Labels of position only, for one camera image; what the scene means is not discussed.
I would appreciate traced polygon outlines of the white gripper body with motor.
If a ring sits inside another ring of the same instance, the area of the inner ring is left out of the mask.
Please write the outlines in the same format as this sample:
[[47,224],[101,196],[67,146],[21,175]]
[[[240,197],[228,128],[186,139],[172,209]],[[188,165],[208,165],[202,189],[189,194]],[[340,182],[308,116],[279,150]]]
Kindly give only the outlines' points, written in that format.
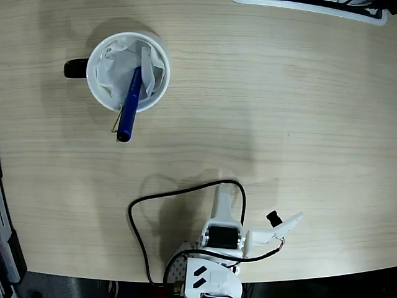
[[243,256],[243,226],[235,220],[208,219],[198,240],[198,248],[221,255]]

